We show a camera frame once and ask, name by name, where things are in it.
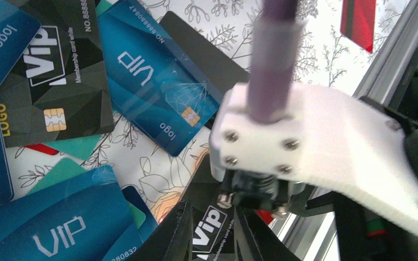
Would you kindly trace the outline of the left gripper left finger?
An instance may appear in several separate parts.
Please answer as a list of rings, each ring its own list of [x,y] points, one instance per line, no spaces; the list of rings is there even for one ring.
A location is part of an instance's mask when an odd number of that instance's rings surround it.
[[[181,201],[128,260],[192,260],[192,240],[193,208],[190,202]]]

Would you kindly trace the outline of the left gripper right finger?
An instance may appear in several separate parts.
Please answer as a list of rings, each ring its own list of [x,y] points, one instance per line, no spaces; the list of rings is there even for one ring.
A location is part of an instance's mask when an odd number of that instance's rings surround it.
[[[234,208],[235,260],[299,261],[252,209]]]

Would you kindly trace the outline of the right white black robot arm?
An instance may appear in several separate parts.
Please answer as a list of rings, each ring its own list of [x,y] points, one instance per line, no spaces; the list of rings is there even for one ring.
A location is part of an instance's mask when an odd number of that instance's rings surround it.
[[[340,259],[418,260],[418,46],[388,104],[368,95],[359,101],[389,117],[386,128],[388,136],[396,138],[397,150],[386,155],[396,165],[393,170],[384,164],[364,182],[405,212],[393,217],[383,212],[370,219],[356,200],[335,194]]]

